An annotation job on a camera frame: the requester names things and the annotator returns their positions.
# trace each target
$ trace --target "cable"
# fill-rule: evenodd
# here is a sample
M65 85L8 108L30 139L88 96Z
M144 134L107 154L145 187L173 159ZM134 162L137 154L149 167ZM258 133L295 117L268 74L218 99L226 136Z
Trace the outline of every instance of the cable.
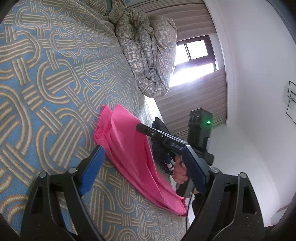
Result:
M188 230L188 222L189 222L189 219L188 219L188 211L189 211L190 202L191 202L191 199L192 199L192 196L193 196L193 191L194 191L194 187L193 187L193 189L192 189L191 196L190 196L189 203L188 203L188 207L187 207L186 224L185 224L186 232L187 232L187 230Z

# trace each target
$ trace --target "screw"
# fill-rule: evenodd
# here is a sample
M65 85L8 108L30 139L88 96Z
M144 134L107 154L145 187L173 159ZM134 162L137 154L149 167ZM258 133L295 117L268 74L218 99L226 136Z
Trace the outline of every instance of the screw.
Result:
M71 167L69 170L68 170L69 173L71 174L74 174L75 172L77 172L77 168L76 167Z
M47 175L46 172L41 172L41 173L39 174L39 177L44 178L44 177L46 177L46 175Z
M219 169L216 167L211 167L211 172L217 174L219 172Z
M247 178L247 174L245 174L244 172L241 172L241 173L240 173L240 176L241 176L242 178Z

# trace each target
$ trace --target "blue gripper pad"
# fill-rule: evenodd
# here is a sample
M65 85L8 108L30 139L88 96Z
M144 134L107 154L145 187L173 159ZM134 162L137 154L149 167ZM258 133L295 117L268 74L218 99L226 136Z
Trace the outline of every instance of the blue gripper pad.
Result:
M78 165L78 192L81 196L90 191L96 176L105 160L105 149L97 146L88 158Z
M207 184L210 180L210 167L206 161L199 158L191 146L187 145L182 150L182 160L189 172L190 178L197 191L206 194Z

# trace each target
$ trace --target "blue patterned blanket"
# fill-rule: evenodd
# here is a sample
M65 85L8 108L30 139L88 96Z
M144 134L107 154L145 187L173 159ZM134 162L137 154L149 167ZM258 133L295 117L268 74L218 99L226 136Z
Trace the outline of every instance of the blue patterned blanket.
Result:
M105 16L103 0L20 0L0 25L0 212L16 232L35 177L91 153L103 104L151 125L109 21L114 4ZM107 159L84 201L106 240L184 234L184 219L146 200ZM60 205L75 232L62 195Z

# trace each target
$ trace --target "person's hand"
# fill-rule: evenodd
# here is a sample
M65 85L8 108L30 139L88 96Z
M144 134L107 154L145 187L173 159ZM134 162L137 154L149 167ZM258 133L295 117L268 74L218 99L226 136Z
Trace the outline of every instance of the person's hand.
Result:
M173 179L176 183L183 184L185 181L188 180L188 176L186 176L187 169L185 164L181 162L181 158L179 155L175 157L175 167L173 173Z

